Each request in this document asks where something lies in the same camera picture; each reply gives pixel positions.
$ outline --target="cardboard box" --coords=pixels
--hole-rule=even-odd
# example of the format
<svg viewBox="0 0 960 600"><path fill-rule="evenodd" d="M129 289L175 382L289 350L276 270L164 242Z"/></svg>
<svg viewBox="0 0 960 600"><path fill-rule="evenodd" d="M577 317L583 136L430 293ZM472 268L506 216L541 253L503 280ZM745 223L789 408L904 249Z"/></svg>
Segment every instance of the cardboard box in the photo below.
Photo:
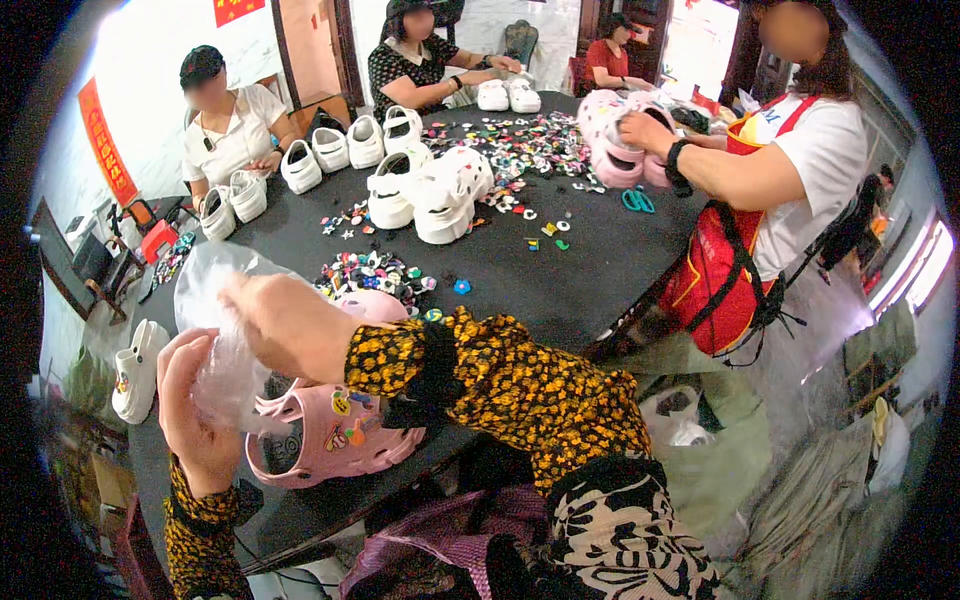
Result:
<svg viewBox="0 0 960 600"><path fill-rule="evenodd" d="M133 472L96 452L90 452L90 462L97 476L100 501L117 508L129 508L130 500L136 492L136 479Z"/></svg>

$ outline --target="red apron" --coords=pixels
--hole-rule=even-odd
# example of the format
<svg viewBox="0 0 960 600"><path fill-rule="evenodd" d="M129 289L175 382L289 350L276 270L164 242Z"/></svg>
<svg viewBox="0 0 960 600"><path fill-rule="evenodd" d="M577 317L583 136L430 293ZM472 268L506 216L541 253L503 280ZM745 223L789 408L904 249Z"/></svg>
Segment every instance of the red apron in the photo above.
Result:
<svg viewBox="0 0 960 600"><path fill-rule="evenodd" d="M786 98L780 96L761 110L766 110ZM801 115L818 100L806 98L791 114L777 136L793 131ZM741 139L738 134L752 114L733 122L727 129L727 152L748 155L762 145ZM736 232L750 256L754 255L756 236L764 211L743 212L731 210ZM667 282L658 305L675 323L687 328L708 305L710 299L727 282L734 265L734 250L724 233L720 215L715 206L708 205L697 218L697 226L690 236L686 262ZM715 355L735 344L750 328L756 312L756 294L747 269L741 267L741 276L715 309L691 332L700 351ZM774 280L763 281L763 294L770 291Z"/></svg>

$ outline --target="cable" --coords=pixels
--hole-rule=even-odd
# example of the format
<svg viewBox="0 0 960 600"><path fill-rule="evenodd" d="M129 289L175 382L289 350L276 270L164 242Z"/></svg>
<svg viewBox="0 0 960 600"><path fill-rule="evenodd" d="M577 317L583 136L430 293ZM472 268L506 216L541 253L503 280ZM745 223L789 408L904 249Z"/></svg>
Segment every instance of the cable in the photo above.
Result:
<svg viewBox="0 0 960 600"><path fill-rule="evenodd" d="M265 568L265 569L269 569L269 567L268 567L263 561L260 560L260 557L258 557L258 556L256 556L255 554L253 554L253 551L250 550L250 548L247 547L247 545L243 542L243 540L240 539L240 536L238 536L238 535L236 534L236 532L233 532L233 538L234 538L235 540L237 540L237 543L240 544L240 547L241 547L241 548L243 548L244 550L247 551L247 554L249 554L255 561L257 561L258 563L260 563L260 566L262 566L262 567ZM281 573L281 572L279 572L279 571L271 571L271 572L276 573L277 575L279 575L279 576L282 577L283 579L289 579L290 581L295 581L295 582L298 582L298 583L301 583L301 584L307 584L307 585L309 585L309 586L320 586L320 587L322 587L322 588L338 588L338 587L339 587L339 585L337 585L337 584L325 584L325 583L323 583L323 582L308 581L308 580L306 580L306 579L297 579L296 577L291 577L291 576L289 576L289 575L284 575L283 573Z"/></svg>

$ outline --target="green scissors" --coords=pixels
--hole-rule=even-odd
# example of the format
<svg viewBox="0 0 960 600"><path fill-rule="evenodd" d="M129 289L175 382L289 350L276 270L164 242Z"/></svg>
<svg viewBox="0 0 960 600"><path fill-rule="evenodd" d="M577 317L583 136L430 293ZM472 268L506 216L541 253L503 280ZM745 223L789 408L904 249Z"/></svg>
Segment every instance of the green scissors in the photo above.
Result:
<svg viewBox="0 0 960 600"><path fill-rule="evenodd" d="M632 210L633 212L643 211L648 214L657 212L654 204L650 202L650 197L643 191L642 185L638 185L635 189L624 190L620 198L623 200L623 205L627 207L627 210Z"/></svg>

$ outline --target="woman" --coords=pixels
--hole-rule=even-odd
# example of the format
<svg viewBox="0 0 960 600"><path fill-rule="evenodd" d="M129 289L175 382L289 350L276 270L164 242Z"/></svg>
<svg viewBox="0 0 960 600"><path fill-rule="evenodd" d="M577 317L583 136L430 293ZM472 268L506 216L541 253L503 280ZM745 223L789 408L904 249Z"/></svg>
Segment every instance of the woman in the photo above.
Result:
<svg viewBox="0 0 960 600"><path fill-rule="evenodd" d="M600 22L600 38L587 49L587 80L592 83L591 88L653 89L642 79L629 77L630 64L623 46L630 41L630 31L637 29L620 12L611 13Z"/></svg>
<svg viewBox="0 0 960 600"><path fill-rule="evenodd" d="M820 250L820 261L817 273L820 278L830 285L830 271L844 256L850 253L866 235L867 226L874 215L879 198L883 195L883 185L880 177L868 175L860 187L857 197L856 211L849 218L840 223L836 231Z"/></svg>
<svg viewBox="0 0 960 600"><path fill-rule="evenodd" d="M769 303L766 295L840 214L866 171L846 23L829 0L755 4L764 44L802 65L789 93L732 124L726 137L680 139L639 113L621 127L624 142L666 162L668 178L711 198L659 301L673 325L692 331L711 355L746 333L758 307L764 318L779 310L779 294Z"/></svg>
<svg viewBox="0 0 960 600"><path fill-rule="evenodd" d="M529 452L555 539L536 571L545 576L522 582L537 591L525 597L713 597L718 575L674 518L629 374L539 346L512 317L476 322L462 307L442 324L364 323L288 276L238 275L222 300L272 369L379 395L388 420L429 406ZM173 478L165 534L179 599L249 597L232 556L241 439L200 425L189 398L215 335L184 332L157 359Z"/></svg>
<svg viewBox="0 0 960 600"><path fill-rule="evenodd" d="M190 185L194 206L211 185L228 185L236 171L275 172L297 139L286 107L266 87L227 89L227 64L213 46L199 46L186 55L180 87L187 104L198 111L183 142L183 179Z"/></svg>
<svg viewBox="0 0 960 600"><path fill-rule="evenodd" d="M489 70L519 73L517 60L481 56L457 48L433 32L434 17L428 2L391 0L383 24L380 45L370 54L373 115L382 121L387 108L401 105L420 114L445 109L442 100L464 85L479 85L495 79ZM471 69L469 73L442 81L447 66Z"/></svg>

